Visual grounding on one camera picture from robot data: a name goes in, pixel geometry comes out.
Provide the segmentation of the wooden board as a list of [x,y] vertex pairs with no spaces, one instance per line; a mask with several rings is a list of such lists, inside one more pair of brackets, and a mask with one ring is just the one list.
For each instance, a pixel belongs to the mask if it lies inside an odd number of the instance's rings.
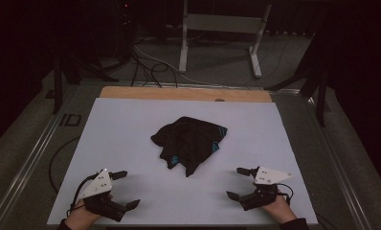
[[202,88],[105,86],[100,93],[100,97],[113,99],[179,100],[206,102],[272,102],[270,94],[265,91]]

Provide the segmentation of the black shorts with blue print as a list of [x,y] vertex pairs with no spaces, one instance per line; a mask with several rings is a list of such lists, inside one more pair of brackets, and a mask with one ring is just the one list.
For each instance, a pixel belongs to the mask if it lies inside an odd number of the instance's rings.
[[169,169],[181,164],[186,168],[186,177],[189,177],[219,150],[219,143],[227,132],[224,126],[181,117],[161,127],[150,139],[162,148],[160,158],[167,162]]

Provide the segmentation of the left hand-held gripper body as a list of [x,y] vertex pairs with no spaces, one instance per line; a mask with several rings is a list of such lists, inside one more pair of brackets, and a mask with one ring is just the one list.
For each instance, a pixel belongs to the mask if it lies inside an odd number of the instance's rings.
[[100,171],[83,190],[80,198],[84,201],[84,207],[87,211],[108,219],[121,221],[125,207],[111,199],[112,181],[108,169]]

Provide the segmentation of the black metal stand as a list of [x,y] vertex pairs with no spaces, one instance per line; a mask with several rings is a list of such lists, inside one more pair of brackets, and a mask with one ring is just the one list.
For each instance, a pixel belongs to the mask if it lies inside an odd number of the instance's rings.
[[63,104],[63,78],[71,84],[79,84],[81,75],[79,70],[82,69],[94,75],[103,81],[117,82],[117,79],[111,78],[102,70],[92,66],[91,64],[75,57],[67,52],[54,52],[54,109],[53,113],[57,114]]
[[315,33],[293,76],[274,85],[266,86],[265,90],[279,91],[296,81],[305,80],[299,90],[299,95],[303,98],[310,98],[317,93],[316,118],[318,123],[324,127],[327,74],[325,71],[326,54],[321,49],[322,41],[326,41],[326,38],[322,37],[320,32]]

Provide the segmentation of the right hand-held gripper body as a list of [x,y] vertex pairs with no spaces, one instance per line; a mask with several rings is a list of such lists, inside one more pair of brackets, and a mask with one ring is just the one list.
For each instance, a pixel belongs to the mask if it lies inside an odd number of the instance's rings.
[[291,173],[259,167],[257,176],[252,177],[256,189],[251,194],[239,198],[239,203],[245,211],[268,205],[274,202],[277,196],[284,196],[286,202],[290,203],[293,194],[280,192],[279,185],[282,185],[282,181],[291,178]]

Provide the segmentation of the person's left hand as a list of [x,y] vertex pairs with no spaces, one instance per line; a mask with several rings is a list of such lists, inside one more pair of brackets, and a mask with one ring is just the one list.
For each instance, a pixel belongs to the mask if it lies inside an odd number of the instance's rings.
[[87,211],[80,199],[64,223],[71,230],[88,230],[101,216]]

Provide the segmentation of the dark computer tower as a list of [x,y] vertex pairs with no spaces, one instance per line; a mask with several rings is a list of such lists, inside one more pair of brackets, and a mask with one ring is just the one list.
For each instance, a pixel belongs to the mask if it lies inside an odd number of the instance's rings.
[[134,23],[132,0],[99,0],[95,5],[94,41],[101,58],[127,62],[130,56]]

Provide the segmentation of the white table cover sheet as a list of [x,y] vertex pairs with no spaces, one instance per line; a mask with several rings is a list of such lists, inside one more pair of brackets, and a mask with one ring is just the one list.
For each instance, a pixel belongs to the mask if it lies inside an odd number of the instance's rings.
[[[224,126],[219,150],[189,177],[183,166],[168,169],[150,139],[161,127],[187,116]],[[283,188],[294,192],[295,214],[316,223],[301,171],[274,103],[97,99],[47,220],[66,216],[78,184],[102,169],[127,171],[114,181],[115,201],[140,199],[123,226],[253,226],[272,223],[261,209],[245,211],[226,192],[254,190],[253,179],[236,168],[262,166],[291,173]]]

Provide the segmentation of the person's right hand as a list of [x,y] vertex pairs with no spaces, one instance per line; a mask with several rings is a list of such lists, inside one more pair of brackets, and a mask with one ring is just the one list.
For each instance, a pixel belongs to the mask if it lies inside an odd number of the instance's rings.
[[284,224],[297,218],[282,195],[278,195],[274,202],[264,205],[263,210],[279,224]]

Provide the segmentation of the white metal table frame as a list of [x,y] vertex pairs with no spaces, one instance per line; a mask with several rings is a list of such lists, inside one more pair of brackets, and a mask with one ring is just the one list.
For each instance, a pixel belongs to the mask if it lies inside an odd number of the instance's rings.
[[227,32],[256,35],[255,43],[249,47],[249,56],[254,76],[262,77],[258,60],[258,47],[264,34],[268,16],[272,9],[271,4],[266,4],[262,16],[243,17],[218,14],[191,13],[188,10],[189,0],[183,3],[182,45],[179,59],[179,72],[187,72],[188,62],[188,31]]

